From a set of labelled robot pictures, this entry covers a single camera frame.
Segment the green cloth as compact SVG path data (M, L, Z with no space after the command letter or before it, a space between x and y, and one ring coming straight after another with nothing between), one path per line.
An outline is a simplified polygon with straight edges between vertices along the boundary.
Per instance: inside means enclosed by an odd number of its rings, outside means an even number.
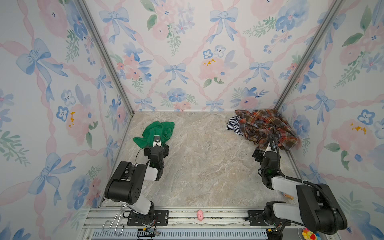
M160 136L161 142L166 143L172 137L174 128L174 122L156 121L145 128L142 137L134 137L133 141L140 148L146 148L153 145L155 136Z

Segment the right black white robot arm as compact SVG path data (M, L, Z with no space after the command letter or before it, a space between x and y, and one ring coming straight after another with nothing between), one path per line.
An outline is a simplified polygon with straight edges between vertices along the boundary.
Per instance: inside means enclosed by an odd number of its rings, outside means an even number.
M298 204L267 202L262 213L249 215L249 222L265 222L272 227L270 234L277 237L289 224L299 224L312 232L326 235L348 227L347 218L328 185L283 175L278 150L255 149L253 157L260 163L258 174L263 184L270 190L294 197Z

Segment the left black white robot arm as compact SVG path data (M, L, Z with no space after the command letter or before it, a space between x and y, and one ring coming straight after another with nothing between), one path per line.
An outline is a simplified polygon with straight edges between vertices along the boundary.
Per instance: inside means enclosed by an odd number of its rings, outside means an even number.
M147 164L133 164L122 161L112 174L105 188L105 198L123 203L130 208L130 224L148 226L155 222L154 203L142 194L144 181L159 181L163 175L164 158L169 155L169 146L160 145L145 148Z

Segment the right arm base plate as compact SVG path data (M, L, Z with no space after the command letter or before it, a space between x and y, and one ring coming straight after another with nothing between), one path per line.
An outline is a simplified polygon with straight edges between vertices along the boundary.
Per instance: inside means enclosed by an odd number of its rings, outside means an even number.
M273 213L265 213L262 210L248 210L248 216L245 217L245 221L249 221L252 227L270 227L277 228L282 227L285 222L287 226L291 226L291 222L285 219L277 218Z

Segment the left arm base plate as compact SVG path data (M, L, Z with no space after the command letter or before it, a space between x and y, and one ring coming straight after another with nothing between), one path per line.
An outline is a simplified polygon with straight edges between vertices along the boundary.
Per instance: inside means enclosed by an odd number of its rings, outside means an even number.
M127 219L129 227L166 227L169 221L169 211L154 210L150 211L148 215L125 211L123 217Z

